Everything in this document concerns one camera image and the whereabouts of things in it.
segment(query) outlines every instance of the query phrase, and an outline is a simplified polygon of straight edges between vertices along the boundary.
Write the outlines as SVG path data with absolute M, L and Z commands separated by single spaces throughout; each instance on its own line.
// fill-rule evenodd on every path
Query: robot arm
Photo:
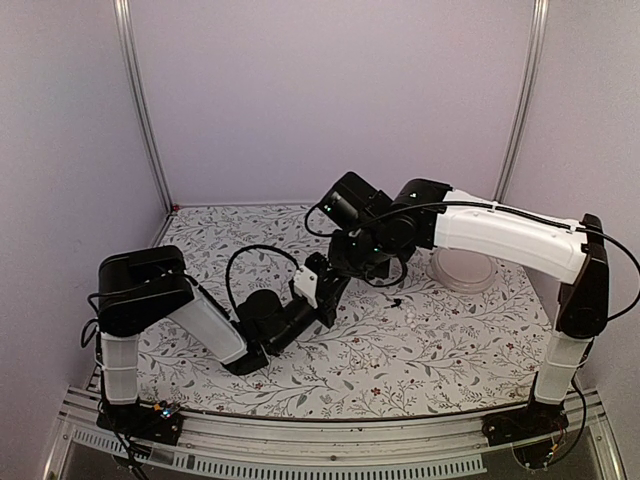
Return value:
M 361 278 L 386 277 L 388 261 L 406 262 L 416 247 L 441 247 L 495 256 L 558 279 L 560 308 L 529 403 L 486 417 L 484 431 L 490 443 L 500 444 L 567 426 L 567 390 L 608 321 L 607 255 L 602 238 L 592 233 L 602 232 L 597 217 L 541 217 L 419 179 L 392 201 L 354 173 L 317 207 L 342 229 L 332 238 L 330 261 Z
M 315 320 L 331 328 L 351 278 L 387 278 L 391 259 L 406 266 L 417 248 L 441 247 L 499 257 L 561 282 L 554 333 L 528 405 L 510 412 L 506 422 L 507 414 L 488 416 L 485 433 L 494 444 L 566 427 L 563 401 L 569 384 L 607 323 L 607 257 L 601 238 L 589 233 L 601 231 L 596 217 L 577 222 L 535 216 L 419 179 L 392 200 L 352 172 L 316 208 L 339 227 L 331 234 L 328 258 L 316 253 L 306 260 L 290 282 L 293 299 L 286 305 L 275 292 L 258 290 L 238 305 L 234 320 L 184 274 L 176 247 L 117 255 L 102 263 L 98 361 L 103 402 L 113 410 L 101 426 L 124 431 L 132 416 L 141 415 L 137 338 L 162 318 L 185 328 L 231 373 L 247 374 L 265 366 L 266 355 L 278 355 Z M 119 425 L 112 424 L 114 418 L 122 418 Z M 179 421 L 178 415 L 173 418 Z M 179 426 L 173 431 L 179 435 Z M 157 437 L 152 439 L 177 441 L 175 434 Z

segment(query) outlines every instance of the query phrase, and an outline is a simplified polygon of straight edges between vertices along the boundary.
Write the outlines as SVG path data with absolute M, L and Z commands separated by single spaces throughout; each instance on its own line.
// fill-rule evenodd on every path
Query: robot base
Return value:
M 569 421 L 562 405 L 544 408 L 527 405 L 517 410 L 487 415 L 482 419 L 482 433 L 491 446 L 549 435 L 568 426 Z
M 179 413 L 166 416 L 162 408 L 133 405 L 104 405 L 96 425 L 125 437 L 177 445 L 184 418 Z

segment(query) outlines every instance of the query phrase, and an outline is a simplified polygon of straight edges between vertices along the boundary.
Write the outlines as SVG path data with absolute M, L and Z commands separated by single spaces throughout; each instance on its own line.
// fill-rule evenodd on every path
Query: white wall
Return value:
M 640 5 L 551 2 L 540 75 L 509 203 L 581 218 L 640 255 Z M 609 248 L 611 310 L 638 276 Z M 548 291 L 548 285 L 539 285 Z M 598 386 L 629 478 L 640 478 L 640 310 L 596 342 L 587 373 Z
M 132 2 L 175 200 L 317 200 L 348 169 L 491 196 L 533 4 Z
M 0 478 L 36 478 L 108 254 L 162 212 L 112 2 L 0 2 Z

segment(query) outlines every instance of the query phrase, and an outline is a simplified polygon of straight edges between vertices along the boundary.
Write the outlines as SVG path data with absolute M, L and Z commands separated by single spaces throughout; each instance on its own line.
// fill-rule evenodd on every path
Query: black cable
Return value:
M 126 290 L 118 290 L 116 292 L 107 292 L 107 293 L 92 293 L 87 296 L 87 303 L 91 306 L 96 315 L 98 315 L 98 306 L 93 303 L 94 298 L 108 298 L 108 297 L 120 297 L 122 295 L 126 295 L 127 293 L 135 292 L 136 290 L 140 290 L 147 286 L 147 283 L 141 283 L 140 285 L 136 285 L 135 287 L 127 288 Z
M 331 238 L 333 237 L 336 232 L 332 232 L 332 233 L 323 233 L 323 232 L 316 232 L 315 230 L 311 230 L 311 227 L 309 226 L 309 217 L 311 217 L 311 214 L 313 213 L 313 211 L 316 208 L 320 208 L 320 204 L 316 203 L 313 207 L 311 207 L 307 213 L 304 215 L 304 229 L 310 233 L 311 235 L 313 235 L 314 237 L 320 237 L 320 238 Z
M 613 237 L 611 237 L 611 236 L 607 235 L 606 233 L 603 233 L 603 232 L 601 232 L 599 230 L 592 230 L 590 228 L 579 227 L 579 228 L 576 229 L 576 231 L 587 233 L 587 234 L 592 234 L 592 235 L 597 235 L 597 236 L 603 238 L 604 240 L 606 240 L 607 242 L 610 242 L 613 245 L 615 245 L 616 247 L 618 247 L 622 251 L 622 253 L 624 253 L 629 258 L 629 260 L 631 260 L 633 265 L 636 267 L 638 275 L 640 275 L 640 262 L 638 262 L 638 259 L 633 255 L 633 253 L 631 253 L 631 251 L 627 247 L 625 247 L 621 242 L 619 242 L 615 238 L 613 238 Z M 619 312 L 614 313 L 613 315 L 610 315 L 609 318 L 607 319 L 607 321 L 615 320 L 616 318 L 621 317 L 624 314 L 628 313 L 630 310 L 632 310 L 638 304 L 638 302 L 640 302 L 640 289 L 638 289 L 638 293 L 636 294 L 636 297 L 633 299 L 633 301 L 628 306 L 626 306 L 625 308 L 623 308 Z
M 580 400 L 582 401 L 582 423 L 580 424 L 580 430 L 578 430 L 578 435 L 576 436 L 576 439 L 573 441 L 571 446 L 567 448 L 561 456 L 557 458 L 552 458 L 549 464 L 547 465 L 549 467 L 551 465 L 555 465 L 556 463 L 562 461 L 564 458 L 567 457 L 567 455 L 569 455 L 573 451 L 574 448 L 576 448 L 576 445 L 578 445 L 578 443 L 580 442 L 580 438 L 582 438 L 582 434 L 584 433 L 584 428 L 587 425 L 587 399 L 584 398 L 584 394 L 578 388 L 578 384 L 576 383 L 575 377 L 571 379 L 571 386 L 576 391 L 576 393 L 580 396 Z
M 316 237 L 322 237 L 322 238 L 330 238 L 330 237 L 333 237 L 335 235 L 341 235 L 341 234 L 346 234 L 346 233 L 349 233 L 349 232 L 354 232 L 356 230 L 360 230 L 362 228 L 368 227 L 369 225 L 373 225 L 375 223 L 378 223 L 379 221 L 384 220 L 385 218 L 393 217 L 394 215 L 397 215 L 399 213 L 409 212 L 409 211 L 412 211 L 412 210 L 420 210 L 420 209 L 437 210 L 437 209 L 443 208 L 443 207 L 486 208 L 487 210 L 496 210 L 496 211 L 499 211 L 499 212 L 510 213 L 512 215 L 516 215 L 518 217 L 522 217 L 522 218 L 526 218 L 526 219 L 529 219 L 529 220 L 533 220 L 535 222 L 542 223 L 544 225 L 548 225 L 550 227 L 561 228 L 561 229 L 564 229 L 564 230 L 569 230 L 569 229 L 572 228 L 571 225 L 569 225 L 569 224 L 556 222 L 555 220 L 549 220 L 548 218 L 541 217 L 539 215 L 535 215 L 533 213 L 525 212 L 525 211 L 522 211 L 522 210 L 518 210 L 517 208 L 507 207 L 506 205 L 498 205 L 498 204 L 494 205 L 494 204 L 488 203 L 488 202 L 469 202 L 469 201 L 465 201 L 465 200 L 451 200 L 451 201 L 445 201 L 445 202 L 421 203 L 421 204 L 417 204 L 417 205 L 410 205 L 408 207 L 398 208 L 397 210 L 391 210 L 389 212 L 383 213 L 382 215 L 378 215 L 377 217 L 374 217 L 374 218 L 372 218 L 370 220 L 367 220 L 365 222 L 359 223 L 358 225 L 354 225 L 353 227 L 349 227 L 347 229 L 342 229 L 342 230 L 337 230 L 337 231 L 335 231 L 333 233 L 323 233 L 323 232 L 315 232 L 315 231 L 307 228 L 308 227 L 307 223 L 308 223 L 309 216 L 311 216 L 311 212 L 313 212 L 313 210 L 315 210 L 318 207 L 319 207 L 319 205 L 317 205 L 317 204 L 314 205 L 313 207 L 311 207 L 311 209 L 305 215 L 305 228 L 312 235 L 314 235 Z
M 84 327 L 82 327 L 82 333 L 80 334 L 80 346 L 82 348 L 87 348 L 89 343 L 91 343 L 91 340 L 93 340 L 93 337 L 95 337 L 96 333 L 98 332 L 98 327 L 96 327 L 91 331 L 91 334 L 89 335 L 89 337 L 87 337 L 87 329 L 94 323 L 95 324 L 98 323 L 97 318 L 92 318 L 91 320 L 89 320 L 87 323 L 84 324 Z
M 389 282 L 389 283 L 384 283 L 384 284 L 381 284 L 381 285 L 377 285 L 375 283 L 372 283 L 368 278 L 365 277 L 365 278 L 363 278 L 364 282 L 367 285 L 370 285 L 370 286 L 372 286 L 374 288 L 388 288 L 388 287 L 395 287 L 396 285 L 399 285 L 400 283 L 402 283 L 402 281 L 405 278 L 407 278 L 407 274 L 409 273 L 409 267 L 407 267 L 407 262 L 405 262 L 404 260 L 398 259 L 398 261 L 400 262 L 400 266 L 402 267 L 402 273 L 394 281 Z
M 102 413 L 104 414 L 104 417 L 107 419 L 107 422 L 109 423 L 109 428 L 114 433 L 114 435 L 118 439 L 118 442 L 120 443 L 120 445 L 122 445 L 122 448 L 124 449 L 125 453 L 127 454 L 127 458 L 129 459 L 129 470 L 131 471 L 131 473 L 138 480 L 149 480 L 149 477 L 147 477 L 146 473 L 144 473 L 142 471 L 142 468 L 140 468 L 142 464 L 140 462 L 138 462 L 136 460 L 135 456 L 133 455 L 133 451 L 131 449 L 131 446 L 127 445 L 125 443 L 124 439 L 120 436 L 120 434 L 113 427 L 113 423 L 111 422 L 111 418 L 109 418 L 109 415 L 107 414 L 107 412 L 105 410 L 102 410 Z
M 261 245 L 261 244 L 255 244 L 255 245 L 248 245 L 246 247 L 242 247 L 238 250 L 236 250 L 231 257 L 229 258 L 229 261 L 227 262 L 227 269 L 224 273 L 224 283 L 225 283 L 225 287 L 227 288 L 227 295 L 229 296 L 229 303 L 231 303 L 231 308 L 233 309 L 233 313 L 236 314 L 236 317 L 238 317 L 238 305 L 236 304 L 235 299 L 233 298 L 233 292 L 231 291 L 231 267 L 233 267 L 233 262 L 235 261 L 236 258 L 238 258 L 241 254 L 243 254 L 244 252 L 248 252 L 250 250 L 267 250 L 270 252 L 274 252 L 277 253 L 278 255 L 282 255 L 284 258 L 286 258 L 287 260 L 289 260 L 290 262 L 292 262 L 295 266 L 296 266 L 296 270 L 298 270 L 300 268 L 300 265 L 298 264 L 298 261 L 293 257 L 293 255 L 291 255 L 290 253 L 285 252 L 284 250 L 278 248 L 278 247 L 274 247 L 271 245 Z
M 505 205 L 494 205 L 492 203 L 487 203 L 487 202 L 467 202 L 467 201 L 457 201 L 456 200 L 456 201 L 433 202 L 433 203 L 423 203 L 423 204 L 418 204 L 418 205 L 410 205 L 408 207 L 403 207 L 403 208 L 399 208 L 397 210 L 392 210 L 390 212 L 384 213 L 384 214 L 379 215 L 379 216 L 377 216 L 375 218 L 367 220 L 366 222 L 363 222 L 363 223 L 360 223 L 360 224 L 355 225 L 353 227 L 350 227 L 350 228 L 348 228 L 346 230 L 336 230 L 333 233 L 322 233 L 322 232 L 314 232 L 310 228 L 308 228 L 309 216 L 311 215 L 311 212 L 313 210 L 318 208 L 318 206 L 319 206 L 318 204 L 314 205 L 307 212 L 307 214 L 305 215 L 305 228 L 307 229 L 307 231 L 310 234 L 315 235 L 317 237 L 323 237 L 323 238 L 333 237 L 335 235 L 340 235 L 340 234 L 347 234 L 349 232 L 360 230 L 362 228 L 368 227 L 369 225 L 373 225 L 375 223 L 378 223 L 379 221 L 384 220 L 385 218 L 389 218 L 389 217 L 392 217 L 394 215 L 397 215 L 399 213 L 408 212 L 408 211 L 417 210 L 417 209 L 438 209 L 438 208 L 442 208 L 442 207 L 486 208 L 486 209 L 489 209 L 489 210 L 497 210 L 497 211 L 500 211 L 500 212 L 505 212 L 505 213 L 509 213 L 509 214 L 512 214 L 512 215 L 516 215 L 518 217 L 526 218 L 528 220 L 532 220 L 534 222 L 542 223 L 544 225 L 548 225 L 550 227 L 559 228 L 559 229 L 562 229 L 562 230 L 571 230 L 571 229 L 575 228 L 574 226 L 566 224 L 566 223 L 557 222 L 555 220 L 550 220 L 548 218 L 541 217 L 541 216 L 535 215 L 533 213 L 524 212 L 522 210 L 518 210 L 517 208 L 507 207 Z M 625 247 L 620 241 L 616 240 L 615 238 L 613 238 L 610 235 L 607 235 L 607 234 L 605 234 L 603 232 L 600 232 L 598 230 L 593 230 L 593 229 L 590 229 L 590 228 L 586 228 L 586 227 L 577 227 L 577 228 L 575 228 L 575 231 L 582 232 L 582 233 L 591 233 L 593 235 L 597 235 L 597 236 L 603 238 L 604 240 L 612 243 L 616 247 L 618 247 L 629 258 L 629 260 L 631 260 L 633 265 L 636 267 L 638 275 L 640 276 L 640 262 L 633 255 L 633 253 L 631 253 L 631 251 L 627 247 Z M 619 318 L 619 317 L 625 315 L 626 313 L 631 311 L 639 302 L 640 302 L 640 287 L 638 288 L 638 293 L 636 294 L 636 297 L 634 298 L 634 300 L 628 306 L 626 306 L 625 308 L 623 308 L 619 312 L 617 312 L 617 313 L 615 313 L 613 315 L 610 315 L 608 317 L 607 321 L 615 320 L 616 318 Z

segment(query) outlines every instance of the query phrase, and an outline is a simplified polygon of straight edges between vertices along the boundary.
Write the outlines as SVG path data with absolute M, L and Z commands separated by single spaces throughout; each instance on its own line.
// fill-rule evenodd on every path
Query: patterned table surface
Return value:
M 303 228 L 307 208 L 186 208 L 162 244 L 178 246 L 188 272 L 228 307 L 224 269 L 238 248 L 276 245 L 301 263 L 326 252 L 327 241 Z M 333 226 L 319 215 L 311 225 Z M 141 397 L 213 412 L 331 419 L 441 414 L 525 400 L 550 327 L 524 270 L 497 260 L 490 290 L 461 295 L 432 279 L 430 256 L 414 255 L 397 287 L 352 280 L 331 330 L 316 322 L 268 367 L 245 377 L 230 375 L 176 324 L 159 322 L 140 340 Z M 232 273 L 238 303 L 260 288 L 279 291 L 286 301 L 293 268 L 270 252 L 241 255 Z

